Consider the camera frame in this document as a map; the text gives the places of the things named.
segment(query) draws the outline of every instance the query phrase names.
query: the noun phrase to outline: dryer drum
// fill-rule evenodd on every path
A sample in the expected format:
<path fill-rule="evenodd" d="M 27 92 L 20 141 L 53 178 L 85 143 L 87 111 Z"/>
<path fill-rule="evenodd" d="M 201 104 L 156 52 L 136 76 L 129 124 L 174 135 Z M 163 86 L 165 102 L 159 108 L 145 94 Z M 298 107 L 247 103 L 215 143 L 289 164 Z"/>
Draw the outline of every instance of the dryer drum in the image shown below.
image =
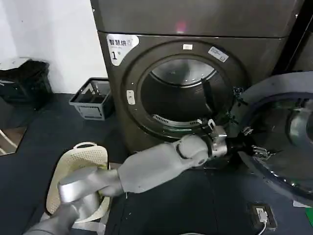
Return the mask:
<path fill-rule="evenodd" d="M 217 114 L 225 118 L 233 103 L 227 78 L 195 59 L 167 61 L 143 79 L 140 97 L 145 111 L 174 131 L 199 127 L 198 118 L 214 118 Z M 209 85 L 209 94 L 205 94 L 204 84 Z"/>

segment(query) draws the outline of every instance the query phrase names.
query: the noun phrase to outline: dark gray floor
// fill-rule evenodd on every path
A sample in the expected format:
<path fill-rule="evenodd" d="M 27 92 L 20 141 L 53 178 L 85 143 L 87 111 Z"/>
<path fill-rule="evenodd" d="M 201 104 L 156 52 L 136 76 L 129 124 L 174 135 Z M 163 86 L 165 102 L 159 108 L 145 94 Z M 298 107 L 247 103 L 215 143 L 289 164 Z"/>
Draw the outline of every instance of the dark gray floor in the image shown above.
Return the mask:
<path fill-rule="evenodd" d="M 112 161 L 123 162 L 126 158 L 116 118 L 85 121 L 68 105 L 69 98 L 55 95 L 39 113 L 15 110 L 5 122 L 10 127 L 29 126 L 18 152 L 0 157 L 0 234 L 20 235 L 39 220 L 55 164 L 75 144 L 94 141 L 107 148 Z M 291 200 L 275 193 L 256 176 L 237 171 L 190 170 L 146 193 L 116 198 L 106 234 L 257 234 L 248 215 L 249 202 L 272 207 L 278 228 L 265 234 L 313 233 L 304 209 L 294 208 Z"/>
<path fill-rule="evenodd" d="M 0 157 L 0 234 L 20 235 L 32 223 L 30 220 L 40 218 L 54 167 L 77 143 L 93 141 L 105 146 L 110 157 L 125 159 L 116 118 L 83 120 L 68 105 L 70 97 L 55 95 L 38 113 L 15 109 L 2 122 L 2 127 L 30 124 L 17 153 Z"/>

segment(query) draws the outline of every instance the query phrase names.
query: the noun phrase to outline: sticker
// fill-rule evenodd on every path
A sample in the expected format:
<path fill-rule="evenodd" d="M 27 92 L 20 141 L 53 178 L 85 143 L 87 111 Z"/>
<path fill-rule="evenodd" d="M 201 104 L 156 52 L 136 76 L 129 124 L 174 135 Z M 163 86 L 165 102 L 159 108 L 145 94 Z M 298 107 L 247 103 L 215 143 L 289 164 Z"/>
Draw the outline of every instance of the sticker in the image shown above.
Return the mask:
<path fill-rule="evenodd" d="M 216 47 L 211 47 L 211 49 L 208 51 L 208 53 L 223 63 L 229 58 L 228 55 L 221 52 Z"/>
<path fill-rule="evenodd" d="M 192 50 L 193 45 L 192 44 L 184 44 L 182 45 L 183 50 Z"/>
<path fill-rule="evenodd" d="M 107 42 L 111 62 L 113 65 L 119 66 L 125 56 L 139 44 L 139 38 L 136 35 L 108 34 Z"/>
<path fill-rule="evenodd" d="M 127 90 L 126 91 L 126 97 L 127 97 L 127 101 L 130 105 L 135 105 L 136 101 L 135 101 L 135 94 L 133 90 Z"/>

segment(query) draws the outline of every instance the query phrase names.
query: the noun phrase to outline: white wall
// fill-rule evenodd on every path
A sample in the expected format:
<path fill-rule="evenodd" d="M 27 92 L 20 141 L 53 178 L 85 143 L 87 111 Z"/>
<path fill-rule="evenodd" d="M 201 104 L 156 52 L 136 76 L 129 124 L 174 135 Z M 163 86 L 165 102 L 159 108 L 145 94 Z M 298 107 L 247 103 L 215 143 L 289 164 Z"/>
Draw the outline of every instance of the white wall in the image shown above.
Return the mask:
<path fill-rule="evenodd" d="M 0 1 L 0 63 L 17 55 L 3 3 Z"/>
<path fill-rule="evenodd" d="M 89 77 L 107 77 L 89 0 L 1 1 L 14 41 L 4 47 L 48 61 L 54 92 L 75 93 Z"/>

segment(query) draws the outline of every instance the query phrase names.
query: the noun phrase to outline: laundry basket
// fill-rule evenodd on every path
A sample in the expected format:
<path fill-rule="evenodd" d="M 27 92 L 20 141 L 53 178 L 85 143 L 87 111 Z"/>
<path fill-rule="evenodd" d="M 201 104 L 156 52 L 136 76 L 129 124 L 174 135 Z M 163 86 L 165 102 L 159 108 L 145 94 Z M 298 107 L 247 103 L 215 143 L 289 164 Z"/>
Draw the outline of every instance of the laundry basket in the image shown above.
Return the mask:
<path fill-rule="evenodd" d="M 75 170 L 95 165 L 104 169 L 110 168 L 108 166 L 107 150 L 93 142 L 79 143 L 60 158 L 47 195 L 46 209 L 50 214 L 53 214 L 60 205 L 58 182 Z M 86 219 L 78 220 L 76 223 L 84 223 L 103 217 L 108 210 L 109 202 L 109 197 L 103 197 L 99 209 L 93 215 Z"/>

